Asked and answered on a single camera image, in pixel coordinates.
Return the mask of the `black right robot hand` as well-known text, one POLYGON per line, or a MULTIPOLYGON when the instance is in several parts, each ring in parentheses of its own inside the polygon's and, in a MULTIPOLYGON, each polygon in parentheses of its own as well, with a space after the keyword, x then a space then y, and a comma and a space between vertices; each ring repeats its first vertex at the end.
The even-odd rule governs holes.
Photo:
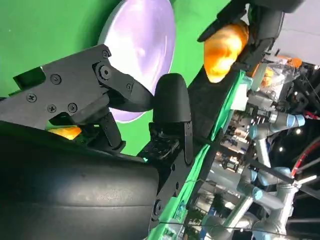
POLYGON ((188 89, 150 93, 94 46, 15 77, 0 101, 3 240, 142 240, 193 165, 188 89))

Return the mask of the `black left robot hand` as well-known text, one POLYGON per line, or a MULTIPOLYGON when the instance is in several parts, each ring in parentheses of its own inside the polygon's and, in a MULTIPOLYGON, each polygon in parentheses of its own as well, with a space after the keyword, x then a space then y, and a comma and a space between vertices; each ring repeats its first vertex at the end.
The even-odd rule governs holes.
POLYGON ((198 37, 198 42, 204 42, 222 27, 238 23, 248 14, 249 41, 232 65, 234 70, 253 71, 278 38, 285 13, 265 5, 264 0, 231 0, 198 37))

